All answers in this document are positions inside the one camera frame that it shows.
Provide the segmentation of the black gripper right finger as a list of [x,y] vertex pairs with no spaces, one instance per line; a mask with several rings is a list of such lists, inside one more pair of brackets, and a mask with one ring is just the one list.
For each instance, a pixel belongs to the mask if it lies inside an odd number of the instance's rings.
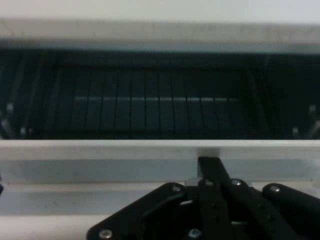
[[212,239],[318,240],[320,200],[279,183],[258,191],[212,158]]

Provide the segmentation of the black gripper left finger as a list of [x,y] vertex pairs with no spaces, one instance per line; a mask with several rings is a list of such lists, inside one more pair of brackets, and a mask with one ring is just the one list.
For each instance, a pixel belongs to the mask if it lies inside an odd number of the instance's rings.
[[223,184],[230,177],[218,157],[199,157],[192,186],[169,182],[91,227],[88,240],[231,240]]

